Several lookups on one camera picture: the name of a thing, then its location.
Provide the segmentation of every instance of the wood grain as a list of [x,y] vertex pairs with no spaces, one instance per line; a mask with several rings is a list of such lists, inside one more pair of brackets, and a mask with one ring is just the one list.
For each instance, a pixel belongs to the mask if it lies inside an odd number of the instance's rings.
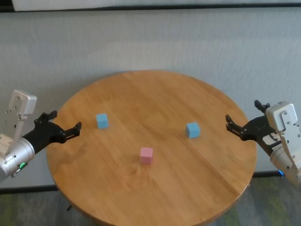
[[[107,113],[110,127],[97,129]],[[75,94],[58,113],[63,128],[81,121],[80,137],[52,144],[48,165],[73,205],[116,226],[191,226],[224,213],[243,193],[256,162],[255,142],[225,127],[225,115],[247,122],[237,105],[209,84],[166,71],[101,79]],[[200,138],[188,139],[196,121]],[[142,146],[153,164],[141,165]]]

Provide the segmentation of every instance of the pink cube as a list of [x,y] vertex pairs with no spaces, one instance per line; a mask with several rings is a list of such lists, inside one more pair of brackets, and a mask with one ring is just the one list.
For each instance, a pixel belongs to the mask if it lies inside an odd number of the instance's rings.
[[140,151],[140,163],[151,164],[152,163],[152,148],[142,147]]

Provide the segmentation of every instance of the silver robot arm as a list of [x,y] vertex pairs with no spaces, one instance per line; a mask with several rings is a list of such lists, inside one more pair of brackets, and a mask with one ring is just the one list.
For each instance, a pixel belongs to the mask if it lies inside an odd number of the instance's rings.
[[294,184],[301,184],[301,133],[293,104],[286,101],[270,106],[258,100],[255,107],[264,113],[241,127],[226,115],[226,128],[241,140],[254,140],[271,162]]
[[27,92],[15,90],[6,110],[5,124],[0,133],[0,181],[15,177],[39,151],[51,143],[65,143],[80,134],[81,123],[64,130],[49,122],[57,112],[43,113],[34,121],[35,128],[21,136],[24,122],[35,108],[37,98]]
[[293,184],[300,184],[301,135],[294,106],[286,101],[279,102],[266,110],[266,116],[281,140],[270,159]]

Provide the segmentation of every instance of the cube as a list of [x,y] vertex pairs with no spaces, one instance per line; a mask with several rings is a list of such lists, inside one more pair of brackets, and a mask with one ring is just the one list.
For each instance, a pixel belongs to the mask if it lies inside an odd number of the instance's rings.
[[109,127],[109,121],[108,121],[108,117],[107,114],[98,114],[96,116],[96,120],[97,120],[97,127],[99,129],[104,129],[104,128],[108,128]]
[[142,147],[140,151],[140,163],[151,164],[152,163],[152,148]]
[[189,138],[196,138],[200,135],[201,129],[197,122],[191,122],[186,124],[186,134]]

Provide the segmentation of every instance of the wooden table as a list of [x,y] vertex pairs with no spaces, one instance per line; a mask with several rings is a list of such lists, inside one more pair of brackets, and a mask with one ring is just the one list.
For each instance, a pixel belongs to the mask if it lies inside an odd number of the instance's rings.
[[[107,113],[110,127],[97,129]],[[228,210],[252,177],[255,142],[226,130],[243,112],[225,94],[192,77],[165,71],[116,74],[82,89],[58,113],[81,135],[47,151],[51,174],[74,207],[116,226],[192,226]],[[201,136],[187,138],[196,121]],[[141,147],[153,164],[141,165]]]

